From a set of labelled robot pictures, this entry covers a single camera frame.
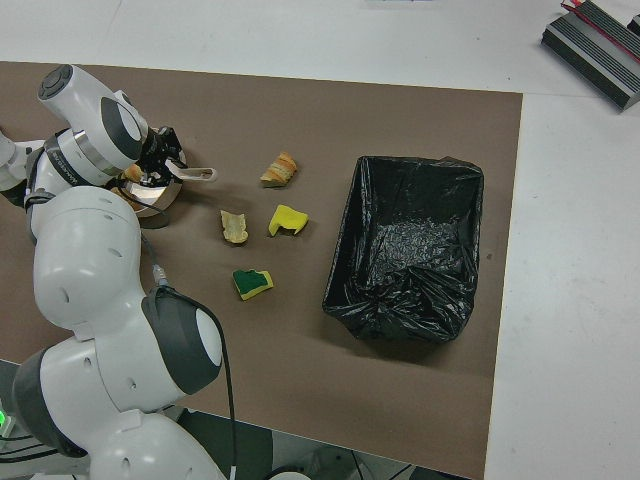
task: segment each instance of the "brown tabletop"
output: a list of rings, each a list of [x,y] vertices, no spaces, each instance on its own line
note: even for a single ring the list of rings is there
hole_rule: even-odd
[[[36,100],[51,65],[0,63],[0,128],[15,141],[64,125]],[[171,225],[147,231],[172,284],[224,325],[240,420],[472,478],[484,471],[522,97],[514,93],[87,67],[123,89],[153,126],[176,129],[192,166]],[[284,189],[258,181],[286,150]],[[362,155],[452,156],[485,174],[476,306],[446,345],[360,341],[321,301],[355,162]],[[270,238],[283,203],[310,216]],[[249,240],[222,238],[220,209],[245,213]],[[38,312],[24,213],[0,202],[0,357],[22,362],[67,338]],[[247,302],[236,269],[268,270],[275,288]],[[141,276],[152,283],[148,257]],[[222,379],[184,405],[226,415]]]

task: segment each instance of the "black trash bag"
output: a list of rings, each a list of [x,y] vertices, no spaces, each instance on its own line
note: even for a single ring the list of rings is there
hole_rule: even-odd
[[[359,158],[323,310],[360,339],[456,338],[478,283],[483,178],[450,157]]]

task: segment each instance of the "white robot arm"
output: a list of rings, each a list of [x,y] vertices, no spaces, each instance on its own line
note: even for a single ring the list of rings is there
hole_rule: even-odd
[[[164,162],[171,145],[78,67],[51,72],[39,98],[70,129],[33,145],[0,137],[0,190],[26,182],[36,302],[74,336],[20,366],[16,414],[45,445],[88,454],[91,480],[222,480],[203,447],[155,413],[217,377],[219,323],[166,285],[145,295],[138,220],[98,187],[141,155]]]

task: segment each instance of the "white table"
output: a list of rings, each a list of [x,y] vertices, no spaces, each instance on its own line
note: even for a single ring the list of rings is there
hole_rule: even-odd
[[[640,13],[597,3],[623,23]],[[486,478],[634,478],[640,106],[619,114],[540,46],[563,13],[559,0],[8,0],[0,60],[524,92]]]

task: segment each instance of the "red wire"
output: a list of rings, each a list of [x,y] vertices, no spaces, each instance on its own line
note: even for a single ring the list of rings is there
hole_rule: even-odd
[[[575,5],[576,2],[578,2],[579,0],[571,0],[571,2]],[[625,47],[622,43],[620,43],[618,41],[617,38],[612,37],[611,35],[609,35],[607,32],[605,32],[602,28],[600,28],[598,25],[596,25],[595,23],[593,23],[591,21],[591,19],[589,17],[587,17],[584,13],[582,13],[580,10],[578,10],[576,7],[572,7],[571,5],[567,5],[566,3],[564,3],[564,1],[560,4],[562,6],[562,8],[564,8],[565,10],[568,10],[569,12],[575,14],[580,20],[582,20],[583,22],[585,22],[586,24],[592,26],[593,28],[595,28],[602,36],[604,36],[607,40],[609,40],[611,43],[613,43],[616,47],[618,47],[620,50],[624,51],[627,55],[631,56],[631,58],[633,58],[636,62],[640,63],[640,57],[638,55],[636,55],[635,53],[633,53],[631,50],[629,50],[627,47]]]

